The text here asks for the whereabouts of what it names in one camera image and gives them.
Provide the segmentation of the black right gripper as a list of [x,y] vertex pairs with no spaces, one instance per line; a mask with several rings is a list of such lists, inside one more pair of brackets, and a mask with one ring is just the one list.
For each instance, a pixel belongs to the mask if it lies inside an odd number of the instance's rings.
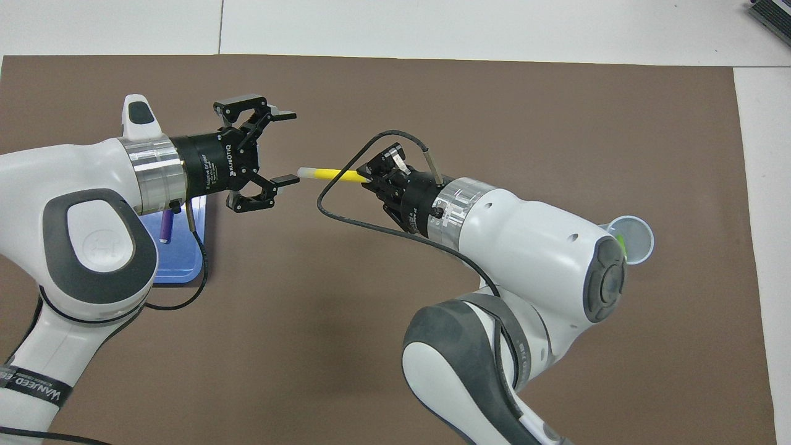
[[412,170],[408,174],[406,155],[399,143],[362,164],[358,173],[367,182],[364,189],[384,203],[385,213],[407,233],[428,234],[428,217],[433,203],[444,186],[438,186],[431,172]]

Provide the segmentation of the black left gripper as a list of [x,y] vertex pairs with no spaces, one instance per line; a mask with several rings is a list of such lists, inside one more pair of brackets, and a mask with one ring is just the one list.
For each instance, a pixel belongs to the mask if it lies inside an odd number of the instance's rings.
[[[215,101],[214,111],[223,121],[220,132],[170,138],[183,163],[187,199],[232,190],[227,197],[227,206],[235,213],[273,208],[279,190],[296,185],[300,178],[293,174],[272,179],[258,174],[245,177],[242,171],[248,166],[239,153],[239,146],[257,141],[269,123],[296,119],[297,113],[279,110],[260,94],[243,94]],[[237,119],[248,111],[252,111],[251,116],[235,129]],[[238,192],[248,179],[260,187],[259,194],[246,197]]]

